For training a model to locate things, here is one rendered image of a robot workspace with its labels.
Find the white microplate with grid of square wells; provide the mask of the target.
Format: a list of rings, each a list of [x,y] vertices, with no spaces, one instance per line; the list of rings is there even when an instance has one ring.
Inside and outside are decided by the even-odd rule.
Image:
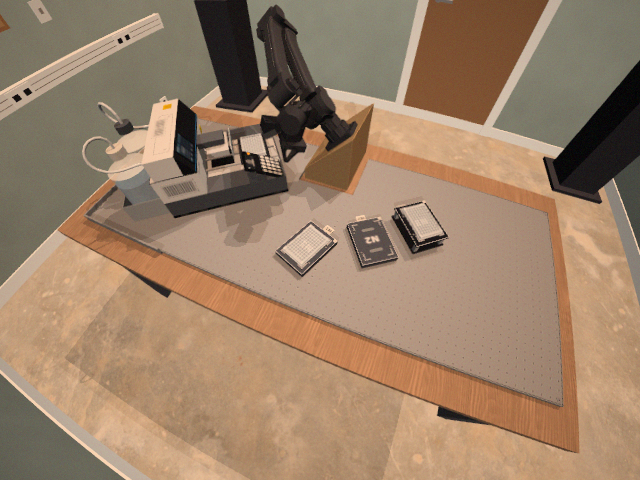
[[[283,251],[302,267],[329,241],[328,237],[310,225],[288,243]]]
[[[266,156],[266,151],[264,147],[264,143],[262,141],[261,133],[240,137],[242,151]]]
[[[402,211],[419,240],[443,234],[442,229],[424,203],[405,207]]]

